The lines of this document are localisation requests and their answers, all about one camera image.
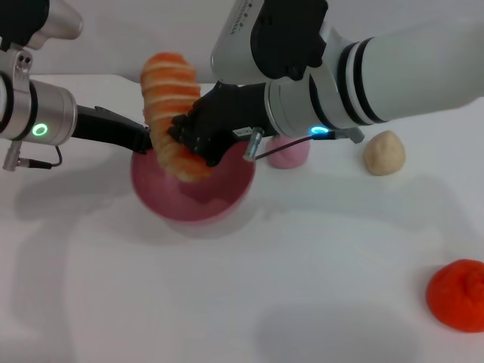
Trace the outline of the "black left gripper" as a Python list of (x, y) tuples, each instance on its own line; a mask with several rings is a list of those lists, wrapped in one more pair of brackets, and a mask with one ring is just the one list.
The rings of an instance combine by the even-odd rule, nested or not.
[(78, 106), (74, 138), (124, 147), (137, 154), (153, 148), (150, 130), (103, 107)]

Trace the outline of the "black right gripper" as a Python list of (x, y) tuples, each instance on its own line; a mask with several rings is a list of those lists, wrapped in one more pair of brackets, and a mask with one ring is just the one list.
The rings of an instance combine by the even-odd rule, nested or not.
[(167, 133), (212, 167), (219, 164), (232, 145), (249, 139), (255, 128), (260, 128), (264, 136), (272, 135), (265, 109), (265, 84), (237, 86), (218, 82), (194, 104), (192, 111), (175, 116)]

